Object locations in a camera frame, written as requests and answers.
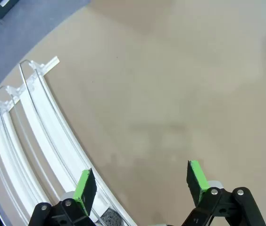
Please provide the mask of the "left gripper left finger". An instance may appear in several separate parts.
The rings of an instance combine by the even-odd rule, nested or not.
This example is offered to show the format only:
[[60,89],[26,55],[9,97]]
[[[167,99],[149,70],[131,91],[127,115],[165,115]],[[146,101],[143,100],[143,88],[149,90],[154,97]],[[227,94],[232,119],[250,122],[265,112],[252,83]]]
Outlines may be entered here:
[[71,198],[52,206],[47,202],[38,203],[32,213],[30,226],[94,226],[90,218],[93,201],[97,192],[92,169],[82,171]]

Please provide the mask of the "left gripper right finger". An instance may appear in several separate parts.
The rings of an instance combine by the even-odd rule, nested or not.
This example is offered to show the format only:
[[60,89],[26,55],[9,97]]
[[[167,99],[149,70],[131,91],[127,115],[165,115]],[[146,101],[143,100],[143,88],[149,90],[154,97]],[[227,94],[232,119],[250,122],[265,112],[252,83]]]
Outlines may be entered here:
[[210,185],[198,161],[188,161],[186,178],[195,208],[184,226],[209,226],[216,217],[225,218],[230,226],[265,226],[257,203],[246,187],[232,192]]

